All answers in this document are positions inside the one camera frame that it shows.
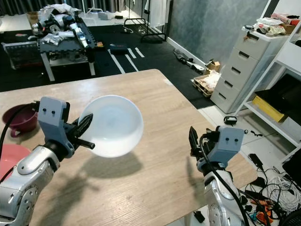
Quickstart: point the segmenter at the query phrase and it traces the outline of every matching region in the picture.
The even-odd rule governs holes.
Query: white cloth
[[[150,4],[150,26],[158,27],[165,24],[167,0],[147,0],[145,10],[149,10]]]
[[[68,13],[69,15],[72,15],[74,17],[75,11],[80,11],[78,8],[72,8],[71,6],[67,4],[53,4],[53,5],[47,5],[44,8],[41,8],[38,12],[38,19],[39,21],[45,21],[48,20],[52,11],[56,9],[59,13]]]

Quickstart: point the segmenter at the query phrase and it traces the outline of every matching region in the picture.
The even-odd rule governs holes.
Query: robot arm
[[[240,150],[243,136],[242,129],[217,127],[216,131],[208,129],[199,144],[196,131],[193,127],[190,128],[190,155],[196,157],[197,168],[205,177],[205,198],[209,209],[210,226],[245,225],[243,216],[238,214],[239,207],[233,195],[212,171],[213,167],[236,196],[239,196],[238,190],[233,184],[232,175],[225,168],[228,161]],[[207,138],[205,145],[208,150],[200,147],[203,137]],[[211,166],[205,161],[203,151],[206,152]]]
[[[95,146],[79,139],[89,127],[92,114],[79,125],[78,121],[68,124],[69,103],[43,97],[38,105],[38,121],[46,143],[22,159],[12,175],[0,184],[0,226],[29,225],[38,196],[51,181],[60,162],[71,158],[80,145],[91,149]]]
[[[46,28],[49,29],[49,32],[53,34],[58,34],[59,31],[65,31],[70,29],[73,31],[74,36],[77,38],[79,43],[85,48],[90,48],[87,43],[85,34],[78,27],[77,23],[73,16],[68,14],[58,14],[58,15],[50,15],[48,20],[40,21],[36,24],[32,25],[34,34],[39,34]]]

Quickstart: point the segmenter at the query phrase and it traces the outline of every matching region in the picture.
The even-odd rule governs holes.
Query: table
[[[89,31],[88,27],[84,23],[81,18],[78,18],[77,21],[78,27],[80,27],[85,34],[87,40],[90,40],[91,43],[89,44],[92,48],[96,47],[96,41]],[[41,41],[42,38],[38,40],[38,48],[47,71],[48,77],[50,81],[54,81],[55,78],[53,76],[51,67],[54,66],[62,66],[62,65],[71,65],[71,64],[81,64],[81,63],[89,63],[91,75],[95,75],[94,70],[94,63],[88,62],[87,58],[81,59],[79,61],[71,61],[66,58],[58,59],[58,60],[49,60],[47,54],[48,53],[62,53],[62,52],[77,52],[77,51],[84,51],[84,47],[77,41],[76,38],[69,38],[63,40],[58,46],[54,46],[51,44],[43,43]]]
[[[62,161],[42,191],[31,226],[162,226],[206,205],[204,177],[190,157],[188,133],[191,125],[200,135],[213,127],[158,70],[2,92],[0,109],[3,114],[14,105],[50,96],[70,102],[73,121],[85,105],[107,94],[124,96],[138,106],[144,120],[140,143],[113,159],[80,147]],[[43,144],[41,130],[30,135],[6,137],[5,143],[30,149]],[[240,154],[227,170],[236,187],[257,178]]]

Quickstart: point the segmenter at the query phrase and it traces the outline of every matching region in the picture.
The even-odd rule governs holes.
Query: floor
[[[108,13],[109,18],[112,18],[115,15],[123,16],[124,19],[113,18],[111,20],[100,20],[98,18],[97,13],[88,13],[88,14],[80,13],[79,16],[83,18],[87,26],[106,26],[106,25],[123,24],[124,20],[129,16],[128,10],[124,10],[122,12],[116,12],[116,13]],[[140,17],[139,15],[131,11],[130,18],[139,18],[139,17]],[[0,25],[0,32],[31,29],[26,14],[14,15],[14,16],[5,15],[4,17],[1,17],[0,20],[2,21],[2,24]]]
[[[226,116],[217,106],[211,106],[198,110],[213,126],[224,125],[223,118]],[[248,133],[245,135],[243,145],[240,153],[247,159],[250,164],[253,164],[248,159],[248,154],[255,153],[262,161],[264,169],[277,167],[280,171],[283,171],[279,165],[280,161],[291,152],[295,146],[288,142],[284,137],[279,135],[273,128],[267,125],[264,121],[251,113],[249,110],[242,110],[238,116],[238,122],[234,125],[235,128],[247,129]],[[250,131],[253,130],[256,134],[263,134],[262,137],[256,137]],[[273,178],[275,174],[272,171],[267,172],[269,179]],[[200,209],[202,214],[207,216],[207,206]],[[272,226],[278,225],[277,221],[274,221]],[[183,218],[177,220],[168,226],[184,226]],[[194,216],[191,217],[190,226],[209,226],[208,218],[206,221],[200,224]]]
[[[126,43],[127,47],[131,48],[133,51],[135,51],[135,48],[139,48],[145,57],[138,56],[137,58],[132,58],[132,62],[139,71],[153,68],[160,70],[197,109],[213,105],[213,102],[211,102],[208,98],[200,95],[196,89],[191,88],[192,86],[190,79],[198,77],[199,74],[190,69],[187,65],[181,64],[176,59],[173,54],[174,47],[172,45],[170,45],[168,42],[154,44],[154,40],[158,41],[158,38],[155,36],[153,36],[152,42],[140,42],[142,37],[141,30],[146,30],[144,25],[127,24],[126,27],[133,30],[134,33],[124,34],[122,33],[124,31],[123,25],[113,25],[117,23],[116,19],[115,21],[102,21],[97,18],[97,15],[95,16],[95,14],[82,14],[81,16],[83,16],[86,24],[93,25],[89,27],[90,32],[97,41],[102,41],[105,46],[108,47],[111,43]],[[14,29],[18,29],[17,21],[20,20],[20,17],[17,16],[14,18],[7,16],[7,18],[12,20],[10,22],[10,24],[13,24],[13,26],[10,27],[11,30],[12,27]],[[16,34],[30,36],[32,35],[32,32],[31,30],[5,32],[5,34],[0,34],[0,43],[22,42],[27,40],[27,37],[16,38]],[[18,56],[22,56],[23,54],[28,54],[28,57],[35,59],[39,65],[13,70],[10,66],[7,53],[5,53],[3,48],[0,47],[0,58],[3,58],[3,60],[0,61],[1,92],[91,78],[88,64],[73,64],[68,66],[52,67],[55,81],[51,82],[48,78],[48,73],[46,72],[45,67],[42,65],[41,60],[39,60],[39,53],[37,51],[30,53],[28,51],[23,51],[18,55],[18,53],[15,52],[12,55],[16,60],[17,65],[26,64],[28,62],[26,57],[23,57],[22,61],[19,59]],[[116,59],[126,73],[135,71],[135,68],[130,64],[124,55],[118,55],[116,56]],[[95,52],[94,68],[95,77],[104,77],[120,73],[120,70],[107,51],[99,50]]]
[[[128,11],[123,11],[117,15],[128,16]],[[121,24],[124,20],[112,19],[109,21],[102,21],[97,18],[97,15],[84,15],[81,14],[85,23],[88,26],[100,26],[100,25],[114,25]],[[137,17],[135,13],[131,14],[131,17]],[[16,16],[4,16],[1,18],[2,25],[0,25],[0,32],[14,31],[14,30],[28,30],[30,25],[26,18],[26,15]],[[198,110],[212,125],[224,125],[223,118],[225,114],[216,106],[202,108]],[[280,161],[292,151],[295,147],[289,143],[285,138],[275,132],[270,126],[263,122],[256,115],[252,114],[248,110],[243,110],[238,116],[238,122],[234,126],[236,128],[247,129],[248,133],[244,137],[243,145],[240,153],[249,161],[248,154],[255,153],[263,162],[264,168],[268,169],[272,166],[276,166],[280,171]],[[253,130],[256,134],[263,134],[262,137],[256,137],[251,133]],[[272,178],[273,173],[269,173],[268,177]],[[200,224],[193,216],[191,216],[190,226],[208,226],[207,206],[200,209],[205,216],[206,220]],[[168,226],[184,226],[184,219],[181,218]]]

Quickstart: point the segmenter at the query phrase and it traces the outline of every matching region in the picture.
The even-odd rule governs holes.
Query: white drawer cabinet
[[[247,31],[243,28],[211,96],[211,100],[225,113],[237,110],[289,37],[267,37],[258,32],[250,32],[246,39],[246,35]]]

